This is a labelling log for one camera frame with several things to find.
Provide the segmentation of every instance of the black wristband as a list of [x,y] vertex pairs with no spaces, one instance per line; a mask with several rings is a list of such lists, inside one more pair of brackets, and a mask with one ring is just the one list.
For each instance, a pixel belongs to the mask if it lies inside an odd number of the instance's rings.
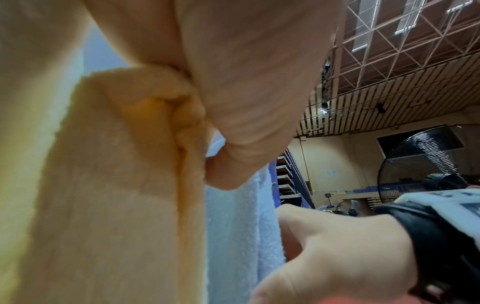
[[427,292],[429,285],[443,290],[442,301],[461,299],[479,303],[479,278],[475,267],[466,265],[464,254],[474,244],[428,206],[396,203],[375,207],[375,214],[390,214],[412,239],[418,281],[409,293],[432,303],[442,303]]

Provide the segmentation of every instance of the skylight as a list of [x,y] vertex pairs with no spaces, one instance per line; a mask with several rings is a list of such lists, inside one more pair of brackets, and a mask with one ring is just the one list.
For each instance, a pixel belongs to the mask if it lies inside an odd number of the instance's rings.
[[447,14],[459,10],[463,7],[466,7],[469,4],[472,4],[474,0],[453,0],[450,5],[450,8],[446,11]]
[[417,21],[419,20],[419,16],[422,12],[422,7],[424,6],[424,4],[425,0],[407,0],[405,8],[403,9],[403,15],[405,16],[403,16],[400,20],[395,35],[401,34],[406,30],[414,28],[417,25]]
[[378,13],[380,0],[361,0],[358,9],[355,35],[359,36],[353,42],[352,53],[364,49],[369,45],[372,35],[371,28],[374,26],[375,16]]

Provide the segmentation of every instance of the fabric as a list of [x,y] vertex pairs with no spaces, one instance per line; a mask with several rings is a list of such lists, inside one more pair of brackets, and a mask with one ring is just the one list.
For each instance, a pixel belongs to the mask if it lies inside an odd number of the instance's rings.
[[84,78],[43,169],[11,302],[206,303],[211,134],[172,69]]
[[[224,144],[216,133],[208,156]],[[206,187],[205,202],[209,304],[248,303],[258,283],[285,262],[268,167],[237,190]]]

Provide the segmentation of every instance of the hand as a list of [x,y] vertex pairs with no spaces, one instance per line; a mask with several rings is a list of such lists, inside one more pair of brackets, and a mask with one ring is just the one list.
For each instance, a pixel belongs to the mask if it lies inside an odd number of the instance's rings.
[[252,303],[392,300],[415,286],[412,241],[390,215],[356,218],[291,205],[277,214],[287,264],[260,283]]
[[191,73],[226,139],[206,182],[225,190],[290,143],[343,12],[338,0],[84,1],[131,64]]

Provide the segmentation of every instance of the person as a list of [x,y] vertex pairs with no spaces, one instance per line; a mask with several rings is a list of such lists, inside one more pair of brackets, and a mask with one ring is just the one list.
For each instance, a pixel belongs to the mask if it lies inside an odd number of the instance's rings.
[[[344,5],[340,0],[3,1],[8,14],[0,17],[0,127],[11,130],[16,108],[25,108],[18,92],[65,65],[80,45],[88,30],[86,7],[132,66],[165,64],[192,76],[209,119],[226,138],[207,161],[206,182],[237,188],[288,146]],[[0,147],[8,139],[0,136]],[[350,218],[283,206],[278,217],[289,262],[258,286],[253,303],[314,303],[334,296],[386,300],[415,285],[411,241],[388,215]]]

